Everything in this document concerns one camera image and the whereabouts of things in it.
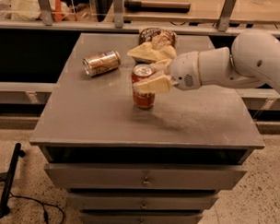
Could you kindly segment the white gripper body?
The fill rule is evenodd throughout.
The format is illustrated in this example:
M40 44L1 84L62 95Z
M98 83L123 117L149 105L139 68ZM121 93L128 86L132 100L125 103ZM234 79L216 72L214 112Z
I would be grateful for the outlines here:
M199 78L199 52L178 55L169 65L174 87L180 90L197 90L202 85Z

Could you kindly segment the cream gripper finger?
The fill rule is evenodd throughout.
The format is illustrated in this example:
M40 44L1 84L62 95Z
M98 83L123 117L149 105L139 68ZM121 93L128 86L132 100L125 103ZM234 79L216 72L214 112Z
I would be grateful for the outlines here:
M160 75L133 83L133 88L140 94L169 92L172 88L171 78Z
M164 59L157 61L150 66L155 70L155 72L163 71L165 74L169 73L169 65L171 64L170 59Z

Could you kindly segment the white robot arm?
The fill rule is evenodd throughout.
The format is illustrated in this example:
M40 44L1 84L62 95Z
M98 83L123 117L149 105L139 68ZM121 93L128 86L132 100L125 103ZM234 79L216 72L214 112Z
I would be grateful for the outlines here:
M258 88L267 84L280 95L280 41L258 29L244 30L229 48L182 53L153 68L156 73L133 83L140 94L168 92L173 87Z

